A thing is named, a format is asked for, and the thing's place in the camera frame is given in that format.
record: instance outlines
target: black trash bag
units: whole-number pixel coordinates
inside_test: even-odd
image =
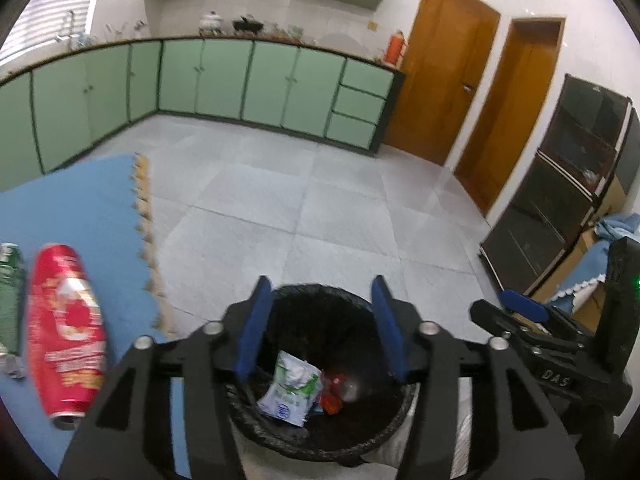
[[[386,442],[400,427],[415,385],[389,374],[370,305],[340,288],[287,285],[274,291],[256,370],[247,384],[228,384],[230,416],[248,439],[311,462],[348,462]],[[266,415],[256,401],[267,393],[280,350],[325,373],[358,384],[359,398],[335,415],[307,416],[303,428]]]

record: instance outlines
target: white horizontal blind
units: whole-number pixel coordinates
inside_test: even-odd
[[[17,54],[56,35],[69,36],[68,12],[75,13],[72,34],[84,32],[87,10],[91,0],[31,0],[15,22],[4,45],[0,48],[0,60]]]

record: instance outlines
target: red thermos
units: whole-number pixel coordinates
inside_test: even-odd
[[[400,59],[402,48],[404,47],[404,35],[402,30],[397,30],[394,35],[389,38],[389,45],[386,48],[385,63],[395,65]]]
[[[28,302],[31,378],[53,423],[72,429],[102,385],[106,338],[100,307],[71,247],[40,250]]]

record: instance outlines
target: black trash bin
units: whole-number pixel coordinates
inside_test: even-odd
[[[273,379],[278,353],[343,373],[360,396],[335,415],[309,415],[298,428],[256,405]],[[248,439],[280,454],[312,462],[348,463],[386,442],[404,421],[415,385],[388,372],[368,301],[340,288],[287,285],[274,291],[256,369],[247,384],[230,383],[230,416]]]

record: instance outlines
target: white and green snack package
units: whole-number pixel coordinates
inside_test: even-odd
[[[322,390],[320,376],[318,368],[281,350],[273,382],[267,394],[258,401],[258,406],[267,415],[302,427]]]

